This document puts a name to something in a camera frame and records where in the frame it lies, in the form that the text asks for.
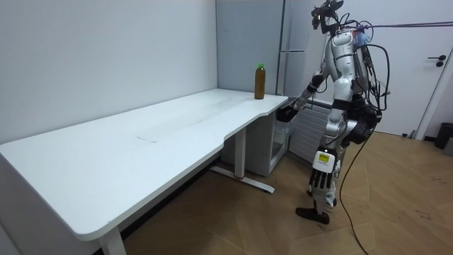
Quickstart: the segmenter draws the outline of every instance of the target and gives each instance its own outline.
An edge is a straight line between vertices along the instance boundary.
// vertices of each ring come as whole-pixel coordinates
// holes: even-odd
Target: black bin
[[[434,146],[439,149],[444,149],[447,146],[448,140],[453,136],[453,123],[442,123],[439,133],[434,142]]]

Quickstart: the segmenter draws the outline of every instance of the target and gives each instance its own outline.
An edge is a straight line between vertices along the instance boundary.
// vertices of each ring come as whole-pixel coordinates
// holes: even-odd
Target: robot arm
[[[313,94],[316,93],[320,85],[327,79],[328,76],[329,72],[326,66],[326,61],[324,60],[321,64],[321,69],[313,75],[310,84],[306,87],[304,92],[302,92],[302,95],[290,106],[277,111],[277,119],[284,123],[290,122],[300,110],[304,109],[306,103],[313,96]]]

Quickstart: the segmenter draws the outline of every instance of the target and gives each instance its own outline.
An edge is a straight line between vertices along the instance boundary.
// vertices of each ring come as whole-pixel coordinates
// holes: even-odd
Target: desk leg
[[[211,170],[223,174],[225,176],[234,178],[238,181],[242,181],[249,185],[255,186],[256,188],[260,188],[266,192],[274,193],[275,189],[267,184],[252,180],[250,178],[244,177],[246,172],[246,127],[239,130],[235,134],[236,137],[236,145],[235,145],[235,152],[234,152],[234,174],[228,170],[220,168],[218,166],[211,167]]]
[[[118,227],[99,238],[104,255],[126,255],[125,246],[122,243]]]

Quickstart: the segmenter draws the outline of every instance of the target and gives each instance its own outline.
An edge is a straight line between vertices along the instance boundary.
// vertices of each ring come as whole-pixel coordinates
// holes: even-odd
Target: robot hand
[[[296,115],[299,113],[299,110],[296,109],[294,106],[296,105],[298,100],[299,100],[299,98],[296,99],[294,102],[292,102],[287,107],[278,109],[277,110],[277,120],[281,121],[283,123],[288,123],[294,117],[296,117]]]

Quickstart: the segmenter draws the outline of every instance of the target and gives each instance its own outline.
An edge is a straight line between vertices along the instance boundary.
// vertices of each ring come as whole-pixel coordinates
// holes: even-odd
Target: black cable
[[[373,45],[373,44],[362,45],[362,46],[358,47],[358,48],[356,49],[356,51],[359,50],[359,49],[361,49],[361,48],[363,48],[363,47],[377,47],[377,48],[383,50],[384,53],[385,53],[386,60],[387,60],[387,80],[386,80],[386,86],[385,86],[385,92],[384,92],[384,94],[381,94],[381,93],[380,93],[380,88],[379,88],[378,93],[375,95],[375,99],[376,99],[376,101],[377,101],[377,106],[375,106],[375,105],[370,101],[370,99],[369,99],[370,91],[365,92],[364,88],[360,85],[360,83],[359,83],[358,80],[356,79],[357,84],[359,85],[359,87],[365,92],[365,97],[367,98],[368,104],[370,104],[370,105],[371,105],[373,108],[375,108],[376,110],[385,111],[385,110],[387,109],[387,95],[388,95],[388,92],[389,92],[389,83],[390,83],[390,58],[389,58],[389,53],[387,52],[387,50],[386,50],[384,47],[382,47],[382,46],[380,46],[380,45]],[[376,83],[376,86],[378,86],[378,84],[379,84],[379,86],[380,86],[380,82],[379,82],[379,83],[377,82],[376,72],[375,72],[375,70],[374,70],[374,67],[372,68],[372,72],[373,72],[373,75],[374,75],[374,81],[375,81],[375,83]],[[384,97],[384,108],[381,108],[381,106],[380,106],[380,104],[381,104],[381,103],[380,103],[380,98],[381,98],[381,97]]]
[[[326,78],[326,80],[325,80],[325,82],[326,82],[326,87],[324,88],[324,90],[323,90],[323,91],[318,91],[318,90],[316,90],[316,92],[317,92],[318,94],[322,94],[322,93],[324,93],[324,92],[327,91],[327,78]]]
[[[346,13],[346,14],[344,14],[343,16],[341,16],[341,18],[340,18],[340,24],[343,22],[343,18],[344,18],[346,15],[348,15],[348,16],[346,17],[345,23],[348,22],[348,19],[349,19],[349,17],[351,16],[351,13]]]
[[[369,21],[360,21],[359,26],[362,25],[362,23],[367,23],[369,27],[371,28],[371,38],[369,39],[369,43],[373,41],[374,38],[374,28],[373,25]]]
[[[346,207],[345,207],[345,205],[343,204],[343,198],[342,198],[341,195],[343,194],[343,186],[344,186],[344,184],[345,184],[346,177],[348,177],[349,171],[351,170],[351,167],[353,166],[355,160],[356,160],[357,157],[359,156],[359,154],[360,154],[360,152],[362,151],[363,147],[367,144],[368,140],[369,140],[370,137],[373,135],[375,129],[376,129],[376,128],[373,128],[373,130],[371,131],[371,135],[369,135],[369,137],[365,140],[365,142],[362,144],[361,148],[359,149],[359,151],[358,151],[357,154],[355,155],[354,159],[352,160],[351,164],[350,164],[349,167],[348,167],[348,170],[346,171],[346,174],[345,174],[345,177],[343,178],[343,181],[341,181],[341,187],[340,187],[340,203],[341,203],[341,206],[343,206],[343,209],[345,210],[346,215],[348,216],[348,219],[349,219],[349,222],[350,222],[351,228],[352,228],[352,233],[354,234],[355,241],[357,241],[357,244],[359,244],[360,248],[362,249],[362,251],[363,251],[366,255],[369,255],[369,254],[368,254],[368,252],[365,250],[365,248],[363,248],[362,243],[360,243],[360,240],[359,240],[359,238],[357,237],[357,234],[355,233],[354,224],[352,223],[351,216],[349,216],[348,210],[346,210]]]
[[[330,142],[326,143],[326,146],[329,146],[329,145],[333,144],[335,141],[338,141],[338,139],[340,139],[346,133],[346,131],[348,131],[348,127],[345,127],[345,130],[341,133],[341,135],[337,136]]]

